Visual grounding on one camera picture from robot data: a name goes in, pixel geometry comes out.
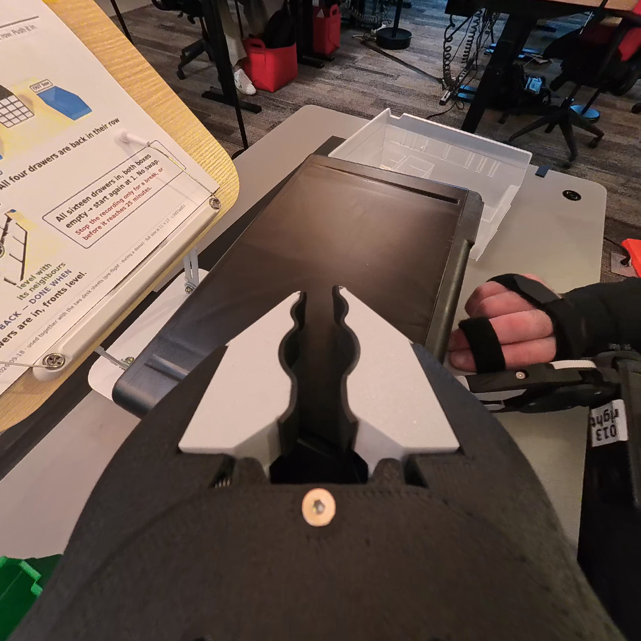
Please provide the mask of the black desk leg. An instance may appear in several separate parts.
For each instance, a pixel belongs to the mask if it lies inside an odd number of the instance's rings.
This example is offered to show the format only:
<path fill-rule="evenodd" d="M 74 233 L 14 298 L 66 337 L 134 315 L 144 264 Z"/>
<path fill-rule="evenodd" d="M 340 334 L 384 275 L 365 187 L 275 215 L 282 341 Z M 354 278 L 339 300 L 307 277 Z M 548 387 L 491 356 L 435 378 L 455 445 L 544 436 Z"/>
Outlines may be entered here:
<path fill-rule="evenodd" d="M 472 5 L 475 9 L 505 13 L 508 18 L 461 125 L 461 130 L 468 133 L 476 132 L 490 100 L 499 90 L 506 71 L 517 59 L 536 22 L 530 1 L 473 1 Z"/>

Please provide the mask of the black round stanchion base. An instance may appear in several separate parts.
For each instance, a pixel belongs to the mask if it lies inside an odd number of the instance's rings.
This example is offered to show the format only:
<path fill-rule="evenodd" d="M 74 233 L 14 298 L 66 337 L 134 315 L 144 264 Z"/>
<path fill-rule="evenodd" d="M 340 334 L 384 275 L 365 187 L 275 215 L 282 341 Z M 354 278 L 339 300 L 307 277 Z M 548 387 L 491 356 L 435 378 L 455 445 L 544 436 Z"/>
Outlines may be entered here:
<path fill-rule="evenodd" d="M 399 26 L 401 12 L 409 1 L 394 1 L 395 14 L 391 26 L 381 26 L 375 35 L 376 45 L 381 49 L 400 51 L 409 48 L 412 41 L 412 32 Z"/>

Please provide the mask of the white stand base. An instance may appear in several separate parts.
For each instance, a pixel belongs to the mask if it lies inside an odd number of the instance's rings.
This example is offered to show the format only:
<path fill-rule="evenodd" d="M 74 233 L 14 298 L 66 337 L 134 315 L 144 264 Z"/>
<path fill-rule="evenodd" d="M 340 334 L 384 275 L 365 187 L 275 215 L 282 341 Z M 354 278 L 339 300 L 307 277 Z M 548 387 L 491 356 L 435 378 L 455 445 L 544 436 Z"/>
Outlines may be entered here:
<path fill-rule="evenodd" d="M 158 294 L 110 347 L 96 348 L 99 358 L 88 374 L 88 382 L 94 392 L 112 400 L 117 380 L 206 275 L 207 271 L 199 268 L 198 250 L 191 250 L 183 259 L 183 273 Z"/>

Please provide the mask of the black drawer cabinet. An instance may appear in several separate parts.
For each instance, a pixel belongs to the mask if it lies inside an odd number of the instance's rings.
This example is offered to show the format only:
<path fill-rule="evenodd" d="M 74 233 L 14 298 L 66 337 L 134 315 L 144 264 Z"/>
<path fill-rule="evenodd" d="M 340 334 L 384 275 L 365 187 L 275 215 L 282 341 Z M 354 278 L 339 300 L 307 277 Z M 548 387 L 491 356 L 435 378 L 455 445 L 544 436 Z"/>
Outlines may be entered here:
<path fill-rule="evenodd" d="M 441 362 L 483 200 L 437 181 L 310 155 L 213 243 L 217 261 L 117 380 L 143 417 L 215 349 L 292 293 L 329 337 L 344 286 Z"/>

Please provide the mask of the person's right forearm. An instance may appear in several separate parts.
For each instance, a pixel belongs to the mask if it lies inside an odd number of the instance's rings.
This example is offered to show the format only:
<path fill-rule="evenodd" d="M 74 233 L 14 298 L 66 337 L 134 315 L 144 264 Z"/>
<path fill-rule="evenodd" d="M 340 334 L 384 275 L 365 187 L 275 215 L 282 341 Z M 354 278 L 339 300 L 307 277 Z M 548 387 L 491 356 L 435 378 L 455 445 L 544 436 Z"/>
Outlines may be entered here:
<path fill-rule="evenodd" d="M 556 360 L 606 351 L 640 352 L 640 278 L 577 288 L 544 305 L 553 322 Z"/>

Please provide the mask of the green plastic bin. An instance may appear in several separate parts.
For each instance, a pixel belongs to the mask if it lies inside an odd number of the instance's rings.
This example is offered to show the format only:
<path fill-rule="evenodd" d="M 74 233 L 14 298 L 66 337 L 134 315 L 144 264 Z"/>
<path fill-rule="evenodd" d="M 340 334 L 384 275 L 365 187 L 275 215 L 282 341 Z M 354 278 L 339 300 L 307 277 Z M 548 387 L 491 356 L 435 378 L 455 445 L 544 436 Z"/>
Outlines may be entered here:
<path fill-rule="evenodd" d="M 1 640 L 7 640 L 42 593 L 62 555 L 1 556 Z"/>

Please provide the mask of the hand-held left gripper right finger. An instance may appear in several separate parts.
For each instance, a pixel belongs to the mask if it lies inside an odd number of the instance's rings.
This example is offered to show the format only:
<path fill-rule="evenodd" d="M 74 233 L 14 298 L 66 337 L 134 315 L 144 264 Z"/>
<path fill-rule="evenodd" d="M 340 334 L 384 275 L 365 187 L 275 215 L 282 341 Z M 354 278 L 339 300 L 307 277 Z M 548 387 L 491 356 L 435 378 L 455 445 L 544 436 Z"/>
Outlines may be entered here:
<path fill-rule="evenodd" d="M 343 286 L 335 289 L 339 323 L 355 340 L 346 373 L 347 409 L 356 420 L 360 458 L 454 453 L 460 444 L 413 343 Z"/>

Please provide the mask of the person's right hand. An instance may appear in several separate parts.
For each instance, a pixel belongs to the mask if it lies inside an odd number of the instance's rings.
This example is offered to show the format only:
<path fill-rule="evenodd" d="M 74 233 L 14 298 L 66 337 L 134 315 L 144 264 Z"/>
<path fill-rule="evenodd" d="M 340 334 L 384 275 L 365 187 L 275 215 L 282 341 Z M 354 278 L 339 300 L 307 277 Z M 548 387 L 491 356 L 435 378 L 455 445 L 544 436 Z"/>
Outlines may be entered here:
<path fill-rule="evenodd" d="M 538 294 L 558 300 L 545 283 L 532 274 L 501 274 L 480 284 L 465 303 L 467 316 L 454 329 L 447 346 L 451 370 L 465 373 L 499 373 L 552 361 L 557 355 L 553 319 L 532 296 L 524 298 L 524 283 L 541 284 Z"/>

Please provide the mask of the black angled stand frame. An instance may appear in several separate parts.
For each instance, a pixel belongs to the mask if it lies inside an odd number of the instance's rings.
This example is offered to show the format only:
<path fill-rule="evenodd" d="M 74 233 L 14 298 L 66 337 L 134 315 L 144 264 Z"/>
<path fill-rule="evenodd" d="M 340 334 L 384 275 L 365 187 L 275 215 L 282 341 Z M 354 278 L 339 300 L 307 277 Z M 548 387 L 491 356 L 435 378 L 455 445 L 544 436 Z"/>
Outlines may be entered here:
<path fill-rule="evenodd" d="M 236 92 L 233 79 L 233 66 L 229 59 L 229 50 L 217 2 L 200 1 L 200 4 L 208 34 L 208 51 L 213 54 L 221 87 L 221 92 L 216 93 L 214 90 L 210 90 L 209 92 L 205 92 L 203 97 L 232 106 L 236 108 L 237 112 L 244 110 L 253 114 L 259 114 L 261 112 L 260 105 L 240 99 Z"/>

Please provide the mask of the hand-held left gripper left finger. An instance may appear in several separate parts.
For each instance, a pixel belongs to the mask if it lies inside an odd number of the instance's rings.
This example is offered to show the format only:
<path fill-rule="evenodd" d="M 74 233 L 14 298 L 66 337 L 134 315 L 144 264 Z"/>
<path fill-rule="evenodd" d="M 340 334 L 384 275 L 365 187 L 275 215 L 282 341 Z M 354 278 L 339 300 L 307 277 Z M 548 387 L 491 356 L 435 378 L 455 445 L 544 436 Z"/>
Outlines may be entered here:
<path fill-rule="evenodd" d="M 281 347 L 297 326 L 306 295 L 293 292 L 226 344 L 226 350 L 179 441 L 182 453 L 278 458 L 278 420 L 293 382 Z"/>

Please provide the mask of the translucent white plastic bin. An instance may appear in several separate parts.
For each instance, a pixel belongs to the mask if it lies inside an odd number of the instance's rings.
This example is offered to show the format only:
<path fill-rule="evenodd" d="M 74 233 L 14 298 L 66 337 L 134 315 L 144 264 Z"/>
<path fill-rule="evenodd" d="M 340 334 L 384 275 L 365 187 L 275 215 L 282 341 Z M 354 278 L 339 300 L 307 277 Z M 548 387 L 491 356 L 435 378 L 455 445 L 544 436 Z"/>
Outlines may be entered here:
<path fill-rule="evenodd" d="M 532 154 L 390 109 L 341 143 L 330 157 L 394 171 L 405 156 L 435 165 L 430 179 L 477 192 L 483 212 L 470 258 L 479 260 L 522 186 Z"/>

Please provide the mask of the printed instruction sheet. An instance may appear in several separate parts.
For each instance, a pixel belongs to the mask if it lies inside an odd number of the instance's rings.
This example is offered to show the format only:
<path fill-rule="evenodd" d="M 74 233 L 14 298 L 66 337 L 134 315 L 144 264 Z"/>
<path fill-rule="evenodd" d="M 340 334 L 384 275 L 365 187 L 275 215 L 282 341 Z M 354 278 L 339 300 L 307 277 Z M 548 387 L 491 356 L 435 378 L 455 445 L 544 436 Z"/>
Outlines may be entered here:
<path fill-rule="evenodd" d="M 218 189 L 49 6 L 2 1 L 1 392 Z"/>

